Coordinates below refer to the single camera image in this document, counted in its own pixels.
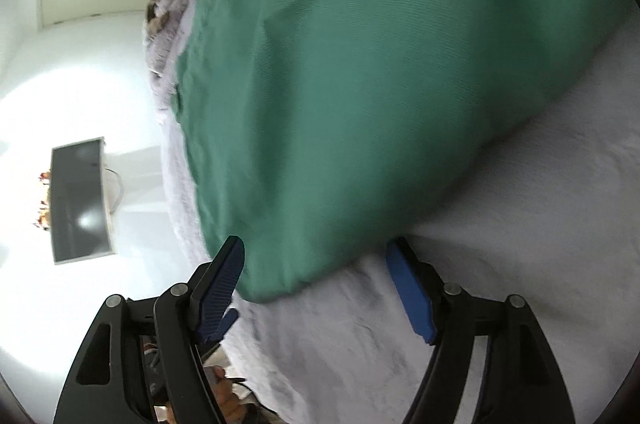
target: green fabric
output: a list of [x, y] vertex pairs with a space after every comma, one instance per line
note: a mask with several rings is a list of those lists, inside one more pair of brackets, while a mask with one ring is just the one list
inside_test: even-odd
[[213, 255], [295, 292], [403, 232], [575, 82], [630, 0], [198, 0], [176, 117]]

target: black screen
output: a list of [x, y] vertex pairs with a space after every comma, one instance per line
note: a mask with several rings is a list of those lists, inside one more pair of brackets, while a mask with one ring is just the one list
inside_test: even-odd
[[56, 148], [51, 155], [50, 231], [56, 263], [111, 252], [102, 187], [103, 139]]

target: blue gripper pad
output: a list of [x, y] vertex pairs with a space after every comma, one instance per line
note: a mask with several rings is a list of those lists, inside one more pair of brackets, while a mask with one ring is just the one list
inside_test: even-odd
[[200, 302], [200, 324], [196, 327], [196, 337], [200, 344], [221, 341], [238, 319], [238, 311], [231, 309], [226, 312], [226, 309], [231, 305], [231, 296], [243, 268], [244, 244], [236, 238]]
[[396, 284], [396, 290], [409, 317], [414, 332], [422, 336], [427, 344], [433, 344], [436, 327], [430, 298], [424, 293], [420, 282], [396, 245], [389, 245], [386, 266]]

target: mattress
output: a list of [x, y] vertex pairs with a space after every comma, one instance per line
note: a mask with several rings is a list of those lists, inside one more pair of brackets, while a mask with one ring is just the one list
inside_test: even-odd
[[[163, 132], [165, 187], [183, 251], [209, 261], [179, 125], [168, 107], [194, 0], [166, 0], [175, 29], [147, 39]], [[410, 241], [474, 295], [523, 295], [565, 377], [577, 421], [592, 422], [640, 338], [640, 13], [579, 84], [493, 144]], [[416, 336], [380, 250], [297, 295], [234, 305], [223, 346], [260, 400], [290, 424], [400, 423], [431, 349]], [[482, 372], [478, 339], [458, 415], [469, 422]]]

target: black wire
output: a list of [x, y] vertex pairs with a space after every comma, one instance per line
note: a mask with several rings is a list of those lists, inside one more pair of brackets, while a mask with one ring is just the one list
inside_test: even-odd
[[120, 176], [120, 174], [117, 171], [114, 171], [114, 170], [109, 169], [109, 168], [105, 168], [105, 169], [107, 171], [110, 171], [114, 175], [116, 175], [116, 178], [118, 179], [118, 185], [120, 186], [120, 195], [118, 196], [118, 200], [116, 200], [116, 203], [111, 208], [111, 211], [109, 211], [109, 214], [113, 214], [120, 207], [120, 204], [122, 203], [122, 199], [124, 198], [124, 184], [122, 182], [122, 177]]
[[263, 407], [265, 410], [267, 410], [269, 413], [273, 413], [276, 417], [278, 416], [278, 414], [276, 412], [274, 412], [274, 410], [272, 410], [271, 408], [269, 408], [268, 406], [265, 406], [263, 403], [260, 402], [260, 399], [258, 399], [258, 396], [255, 394], [255, 391], [252, 390], [251, 388], [249, 388], [244, 382], [235, 382], [234, 384], [237, 384], [238, 386], [242, 386], [243, 388], [246, 388], [247, 390], [249, 390], [251, 392], [251, 395], [253, 395], [255, 397], [255, 399], [258, 401], [258, 404]]

